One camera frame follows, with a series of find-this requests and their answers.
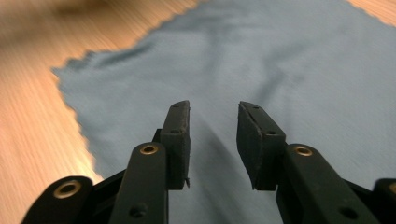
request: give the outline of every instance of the gray cloth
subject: gray cloth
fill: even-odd
[[[281,222],[237,153],[239,101],[370,189],[395,177],[395,71],[396,29],[333,0],[212,0],[132,49],[54,69],[103,177],[190,100],[191,188],[170,192],[170,223],[238,224]]]

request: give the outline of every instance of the microfiber cloth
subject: microfiber cloth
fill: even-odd
[[[191,188],[170,192],[170,223],[281,223],[237,152],[240,101],[349,181],[395,177],[396,29],[345,1],[211,0],[131,49],[53,71],[104,178],[190,100]]]

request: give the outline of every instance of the wooden table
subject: wooden table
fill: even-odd
[[[198,0],[0,0],[0,223],[19,223],[53,181],[102,177],[50,71],[87,49],[123,49]],[[395,0],[351,0],[396,25]]]

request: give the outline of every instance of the wooden surface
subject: wooden surface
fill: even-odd
[[[102,179],[50,68],[87,49],[129,48],[197,2],[0,0],[0,223],[19,223],[61,177]],[[395,0],[351,2],[396,25]]]

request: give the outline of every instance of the blue-gray fabric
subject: blue-gray fabric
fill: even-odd
[[[237,153],[239,101],[370,189],[395,177],[395,71],[396,29],[340,0],[211,0],[134,48],[54,69],[104,178],[190,100],[191,188],[170,192],[170,223],[238,224],[281,222]]]

